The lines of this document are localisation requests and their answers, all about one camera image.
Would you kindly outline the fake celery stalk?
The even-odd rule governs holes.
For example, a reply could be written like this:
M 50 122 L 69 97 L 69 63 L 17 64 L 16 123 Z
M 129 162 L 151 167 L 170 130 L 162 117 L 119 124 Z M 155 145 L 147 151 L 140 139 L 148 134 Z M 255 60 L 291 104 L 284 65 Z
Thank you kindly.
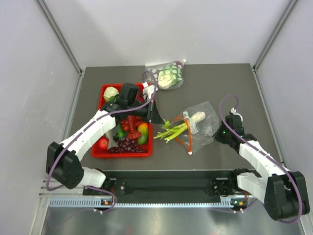
M 182 124 L 172 127 L 170 122 L 166 121 L 162 127 L 165 132 L 158 132 L 154 139 L 165 140 L 166 143 L 168 143 L 187 130 L 191 133 L 197 133 L 197 123 L 203 121 L 205 117 L 205 112 L 202 111 L 194 113 L 191 117 L 189 117 L 189 114 L 184 111 L 182 116 L 176 118 L 176 120 L 181 119 L 183 121 Z

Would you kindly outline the clear orange zip bag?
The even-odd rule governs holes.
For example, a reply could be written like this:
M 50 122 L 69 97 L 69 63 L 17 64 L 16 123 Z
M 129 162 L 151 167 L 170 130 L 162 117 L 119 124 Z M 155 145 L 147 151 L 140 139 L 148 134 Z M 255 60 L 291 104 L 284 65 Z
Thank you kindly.
M 180 124 L 186 124 L 187 129 L 175 139 L 186 147 L 189 155 L 212 143 L 220 126 L 218 115 L 208 101 L 183 110 L 172 121 L 173 127 Z

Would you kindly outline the fake grey fish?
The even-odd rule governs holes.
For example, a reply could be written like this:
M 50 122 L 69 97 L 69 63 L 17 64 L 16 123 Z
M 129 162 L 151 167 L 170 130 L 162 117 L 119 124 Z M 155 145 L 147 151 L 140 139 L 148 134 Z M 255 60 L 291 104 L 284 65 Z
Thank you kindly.
M 114 130 L 113 129 L 107 131 L 105 133 L 105 136 L 108 139 L 108 148 L 107 149 L 110 149 L 112 147 L 118 147 L 117 142 L 114 140 Z

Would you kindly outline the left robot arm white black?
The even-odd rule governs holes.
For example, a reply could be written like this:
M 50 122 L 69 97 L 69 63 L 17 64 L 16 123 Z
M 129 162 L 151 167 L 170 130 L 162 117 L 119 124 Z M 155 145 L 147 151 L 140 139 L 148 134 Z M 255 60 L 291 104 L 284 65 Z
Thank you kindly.
M 132 83 L 122 85 L 118 95 L 105 104 L 76 133 L 61 143 L 52 142 L 47 148 L 46 173 L 61 186 L 73 189 L 77 186 L 91 186 L 100 194 L 110 191 L 111 183 L 106 175 L 97 169 L 82 167 L 85 153 L 108 131 L 112 130 L 128 116 L 141 117 L 153 124 L 163 124 L 158 113 L 154 96 L 157 85 L 144 89 L 148 100 L 136 99 L 139 88 Z

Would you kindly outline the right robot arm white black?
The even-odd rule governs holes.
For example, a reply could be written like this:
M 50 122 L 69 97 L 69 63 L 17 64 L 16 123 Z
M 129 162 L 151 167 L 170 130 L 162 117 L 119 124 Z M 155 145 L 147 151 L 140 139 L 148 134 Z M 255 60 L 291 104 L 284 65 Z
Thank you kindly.
M 214 139 L 234 149 L 256 170 L 232 171 L 228 181 L 232 193 L 247 191 L 263 203 L 273 220 L 298 218 L 310 212 L 304 175 L 277 163 L 252 134 L 246 134 L 240 115 L 225 116 Z

